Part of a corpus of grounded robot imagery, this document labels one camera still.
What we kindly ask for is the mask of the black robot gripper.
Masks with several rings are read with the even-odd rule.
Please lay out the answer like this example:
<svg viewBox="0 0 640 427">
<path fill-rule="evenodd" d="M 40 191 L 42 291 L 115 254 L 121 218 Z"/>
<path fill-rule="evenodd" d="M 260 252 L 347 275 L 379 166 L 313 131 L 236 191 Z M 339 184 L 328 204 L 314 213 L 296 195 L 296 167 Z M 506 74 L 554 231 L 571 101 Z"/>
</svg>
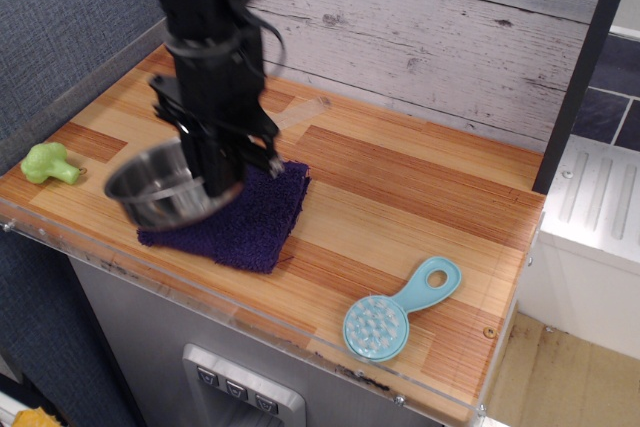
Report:
<svg viewBox="0 0 640 427">
<path fill-rule="evenodd" d="M 170 36 L 173 77 L 157 76 L 157 115 L 174 125 L 194 178 L 209 197 L 244 181 L 246 162 L 276 177 L 284 170 L 275 150 L 278 127 L 264 112 L 263 46 L 259 34 L 236 34 L 216 43 Z"/>
</svg>

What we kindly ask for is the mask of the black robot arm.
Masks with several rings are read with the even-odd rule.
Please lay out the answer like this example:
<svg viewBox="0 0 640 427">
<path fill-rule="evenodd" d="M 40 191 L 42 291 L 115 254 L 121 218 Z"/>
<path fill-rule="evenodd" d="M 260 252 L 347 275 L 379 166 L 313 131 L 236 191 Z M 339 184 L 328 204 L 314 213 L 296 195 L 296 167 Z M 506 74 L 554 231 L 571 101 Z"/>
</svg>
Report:
<svg viewBox="0 0 640 427">
<path fill-rule="evenodd" d="M 159 0 L 172 77 L 157 76 L 156 114 L 174 125 L 192 176 L 211 198 L 240 185 L 248 164 L 278 175 L 276 124 L 264 112 L 263 30 L 251 0 Z"/>
</svg>

